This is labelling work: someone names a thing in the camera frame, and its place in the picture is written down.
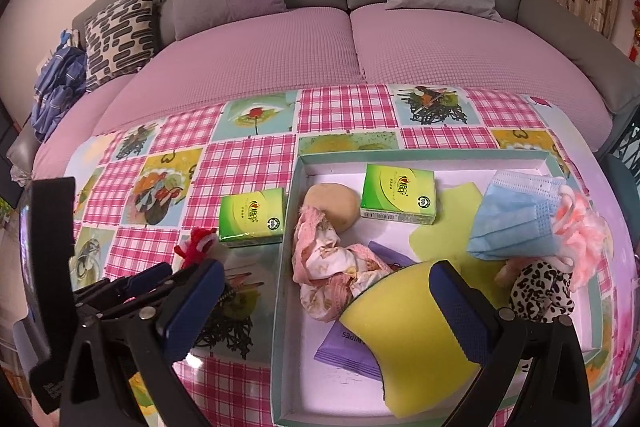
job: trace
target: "sofa seat cushion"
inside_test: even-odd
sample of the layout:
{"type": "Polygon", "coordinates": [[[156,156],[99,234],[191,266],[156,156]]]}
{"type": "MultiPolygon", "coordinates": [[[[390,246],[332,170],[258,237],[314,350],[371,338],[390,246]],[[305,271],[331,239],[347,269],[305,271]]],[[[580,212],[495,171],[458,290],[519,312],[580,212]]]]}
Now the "sofa seat cushion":
{"type": "Polygon", "coordinates": [[[560,107],[592,150],[609,136],[611,117],[589,79],[564,55],[513,22],[442,10],[351,14],[367,83],[481,87],[538,96],[560,107]]]}
{"type": "Polygon", "coordinates": [[[300,8],[174,42],[120,92],[94,134],[236,98],[361,83],[347,14],[300,8]]]}
{"type": "Polygon", "coordinates": [[[94,133],[95,124],[113,99],[134,77],[125,74],[84,95],[65,115],[50,138],[42,144],[33,163],[33,179],[58,178],[78,146],[94,133]]]}

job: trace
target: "blue surgical mask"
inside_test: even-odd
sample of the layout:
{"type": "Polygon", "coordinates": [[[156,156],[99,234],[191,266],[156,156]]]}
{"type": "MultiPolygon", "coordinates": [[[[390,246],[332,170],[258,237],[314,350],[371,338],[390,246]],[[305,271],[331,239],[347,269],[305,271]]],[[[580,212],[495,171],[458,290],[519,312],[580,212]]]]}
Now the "blue surgical mask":
{"type": "Polygon", "coordinates": [[[497,171],[476,213],[468,253],[486,261],[556,255],[552,223],[565,183],[563,178],[497,171]]]}

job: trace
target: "purple wipes packet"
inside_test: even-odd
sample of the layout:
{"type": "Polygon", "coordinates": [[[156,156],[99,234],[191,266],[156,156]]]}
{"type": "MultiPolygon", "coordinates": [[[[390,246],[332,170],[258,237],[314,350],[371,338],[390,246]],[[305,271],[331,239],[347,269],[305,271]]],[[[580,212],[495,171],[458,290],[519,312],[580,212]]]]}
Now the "purple wipes packet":
{"type": "MultiPolygon", "coordinates": [[[[415,261],[407,256],[379,245],[375,241],[369,242],[369,248],[394,271],[415,264],[415,261]]],[[[382,381],[380,368],[369,347],[339,321],[334,322],[316,351],[314,360],[334,367],[341,367],[363,377],[382,381]]]]}

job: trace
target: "metal screw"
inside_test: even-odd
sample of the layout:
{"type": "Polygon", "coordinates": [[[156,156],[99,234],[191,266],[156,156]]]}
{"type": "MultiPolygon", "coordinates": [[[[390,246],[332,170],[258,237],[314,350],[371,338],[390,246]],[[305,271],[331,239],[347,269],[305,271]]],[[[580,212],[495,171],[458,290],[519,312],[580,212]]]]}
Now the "metal screw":
{"type": "Polygon", "coordinates": [[[560,315],[558,317],[558,322],[563,326],[572,326],[574,323],[569,315],[560,315]]]}
{"type": "Polygon", "coordinates": [[[140,318],[144,321],[152,319],[156,316],[156,309],[153,306],[145,306],[140,310],[140,318]]]}
{"type": "Polygon", "coordinates": [[[512,321],[514,318],[516,318],[516,314],[511,308],[500,308],[498,310],[498,317],[500,317],[504,321],[512,321]]]}

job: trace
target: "black and beige pillow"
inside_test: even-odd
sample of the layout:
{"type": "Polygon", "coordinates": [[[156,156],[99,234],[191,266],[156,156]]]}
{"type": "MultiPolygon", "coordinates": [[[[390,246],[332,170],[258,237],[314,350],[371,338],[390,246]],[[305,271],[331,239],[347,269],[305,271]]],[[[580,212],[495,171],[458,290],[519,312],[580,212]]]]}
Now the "black and beige pillow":
{"type": "Polygon", "coordinates": [[[137,73],[156,53],[153,0],[119,0],[87,19],[86,90],[137,73]]]}

